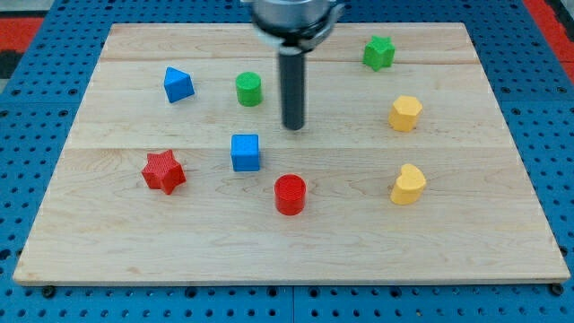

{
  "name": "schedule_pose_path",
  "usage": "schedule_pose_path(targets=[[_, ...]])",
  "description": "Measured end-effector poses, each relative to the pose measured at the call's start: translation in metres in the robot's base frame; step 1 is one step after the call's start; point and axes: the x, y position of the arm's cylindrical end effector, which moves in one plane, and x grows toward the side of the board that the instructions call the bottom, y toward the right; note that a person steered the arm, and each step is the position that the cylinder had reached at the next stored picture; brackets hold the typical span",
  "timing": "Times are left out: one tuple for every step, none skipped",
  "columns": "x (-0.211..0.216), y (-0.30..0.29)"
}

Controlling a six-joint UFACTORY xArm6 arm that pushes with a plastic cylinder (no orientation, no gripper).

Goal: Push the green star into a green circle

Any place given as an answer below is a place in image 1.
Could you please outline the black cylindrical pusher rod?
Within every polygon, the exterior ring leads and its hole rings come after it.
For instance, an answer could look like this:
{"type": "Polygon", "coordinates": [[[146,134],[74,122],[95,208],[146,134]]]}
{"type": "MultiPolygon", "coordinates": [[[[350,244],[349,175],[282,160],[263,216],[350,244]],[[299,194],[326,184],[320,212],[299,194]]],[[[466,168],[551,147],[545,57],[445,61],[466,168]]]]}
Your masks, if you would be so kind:
{"type": "Polygon", "coordinates": [[[282,123],[296,131],[305,123],[306,58],[295,48],[284,48],[278,53],[282,123]]]}

